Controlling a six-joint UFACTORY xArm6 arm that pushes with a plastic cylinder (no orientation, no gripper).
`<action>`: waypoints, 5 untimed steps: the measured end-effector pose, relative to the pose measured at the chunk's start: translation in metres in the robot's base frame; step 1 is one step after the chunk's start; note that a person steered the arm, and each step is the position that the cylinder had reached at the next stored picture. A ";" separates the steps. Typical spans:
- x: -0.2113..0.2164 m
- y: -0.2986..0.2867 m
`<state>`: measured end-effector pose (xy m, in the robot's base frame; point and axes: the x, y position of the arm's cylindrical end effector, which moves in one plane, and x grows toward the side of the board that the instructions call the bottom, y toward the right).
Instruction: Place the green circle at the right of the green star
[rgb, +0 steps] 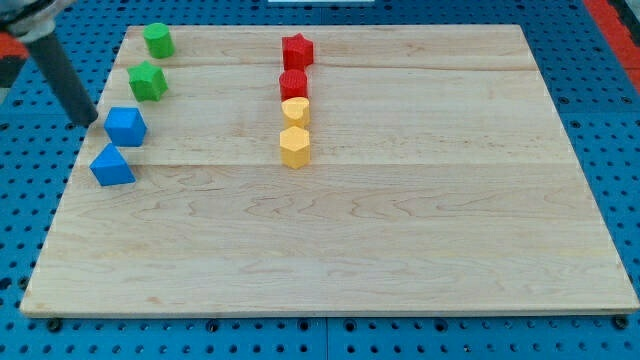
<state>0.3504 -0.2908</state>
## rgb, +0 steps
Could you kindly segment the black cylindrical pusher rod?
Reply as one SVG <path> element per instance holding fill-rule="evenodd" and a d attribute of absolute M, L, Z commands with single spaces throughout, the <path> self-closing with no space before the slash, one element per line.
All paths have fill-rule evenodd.
<path fill-rule="evenodd" d="M 98 117 L 95 104 L 54 32 L 26 44 L 69 120 L 89 126 Z"/>

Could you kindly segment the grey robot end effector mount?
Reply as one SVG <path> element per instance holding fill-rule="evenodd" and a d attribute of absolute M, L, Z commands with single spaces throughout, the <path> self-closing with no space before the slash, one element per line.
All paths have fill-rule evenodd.
<path fill-rule="evenodd" d="M 55 30 L 55 17 L 75 0 L 1 0 L 1 31 L 23 44 L 32 43 Z"/>

